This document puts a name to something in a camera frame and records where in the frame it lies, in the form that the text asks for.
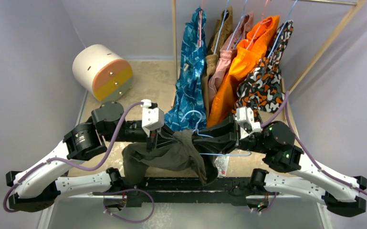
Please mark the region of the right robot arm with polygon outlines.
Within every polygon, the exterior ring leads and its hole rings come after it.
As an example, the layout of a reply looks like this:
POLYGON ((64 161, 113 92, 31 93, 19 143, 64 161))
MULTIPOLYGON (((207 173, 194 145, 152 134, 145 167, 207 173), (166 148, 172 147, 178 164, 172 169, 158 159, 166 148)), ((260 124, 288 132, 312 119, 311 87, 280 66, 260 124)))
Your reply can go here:
POLYGON ((367 179, 340 174, 312 160, 295 144, 295 134, 281 121, 262 126, 253 118, 234 115, 200 131, 192 138, 202 154, 226 155, 240 149, 264 154, 268 170, 256 168, 244 187, 253 194, 285 193, 313 200, 339 216, 354 217, 366 211, 359 196, 367 179))

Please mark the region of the light blue hanger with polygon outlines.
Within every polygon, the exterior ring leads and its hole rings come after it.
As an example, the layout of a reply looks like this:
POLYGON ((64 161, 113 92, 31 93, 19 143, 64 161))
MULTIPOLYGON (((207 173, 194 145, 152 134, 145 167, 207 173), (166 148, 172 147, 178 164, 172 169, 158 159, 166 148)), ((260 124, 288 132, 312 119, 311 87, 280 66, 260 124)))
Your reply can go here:
MULTIPOLYGON (((197 135, 199 135, 199 136, 202 136, 202 137, 209 137, 209 138, 212 138, 212 136, 210 136, 210 135, 204 135, 204 134, 199 134, 199 123, 201 122, 201 120, 202 120, 202 117, 203 117, 203 115, 202 115, 202 113, 201 112, 199 112, 199 111, 197 111, 197 110, 191 110, 191 111, 188 111, 188 112, 186 112, 185 114, 184 114, 184 116, 181 118, 181 122, 183 122, 185 119, 186 119, 186 117, 189 115, 189 114, 191 114, 191 113, 195 113, 195 114, 198 114, 199 115, 199 119, 198 119, 198 121, 196 122, 196 124, 195 124, 195 127, 193 128, 193 130, 192 130, 192 133, 196 133, 197 135)), ((231 157, 231 156, 234 156, 234 157, 248 157, 248 156, 251 156, 252 155, 252 152, 251 151, 249 151, 248 152, 248 154, 223 154, 222 152, 220 152, 220 153, 200 153, 200 155, 205 155, 205 156, 228 156, 228 157, 231 157)))

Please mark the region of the olive green shorts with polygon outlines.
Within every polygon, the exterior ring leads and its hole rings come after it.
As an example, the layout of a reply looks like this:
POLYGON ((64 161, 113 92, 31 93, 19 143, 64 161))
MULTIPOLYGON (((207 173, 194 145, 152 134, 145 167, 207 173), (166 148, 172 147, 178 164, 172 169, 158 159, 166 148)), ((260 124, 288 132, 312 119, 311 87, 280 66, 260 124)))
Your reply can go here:
POLYGON ((149 167, 182 171, 192 169, 203 185, 214 182, 218 169, 209 158, 201 155, 192 143, 192 131, 177 131, 173 137, 178 141, 167 146, 147 151, 145 143, 131 143, 123 151, 123 168, 126 181, 140 183, 149 167))

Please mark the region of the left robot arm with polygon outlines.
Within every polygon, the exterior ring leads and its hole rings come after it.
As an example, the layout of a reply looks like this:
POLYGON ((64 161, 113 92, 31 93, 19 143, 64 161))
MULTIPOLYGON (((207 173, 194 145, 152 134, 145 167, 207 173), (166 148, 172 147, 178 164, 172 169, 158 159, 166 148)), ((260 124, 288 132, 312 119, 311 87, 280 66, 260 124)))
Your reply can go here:
POLYGON ((84 193, 118 195, 126 185, 116 168, 82 176, 66 177, 71 168, 95 171, 98 166, 85 167, 84 162, 103 155, 107 160, 115 142, 140 142, 152 150, 164 140, 158 133, 164 125, 164 112, 150 100, 134 103, 142 108, 140 120, 128 121, 129 108, 120 103, 105 102, 91 112, 89 119, 68 132, 62 141, 34 166, 24 171, 10 171, 6 183, 10 188, 3 208, 7 212, 37 212, 62 198, 84 193))

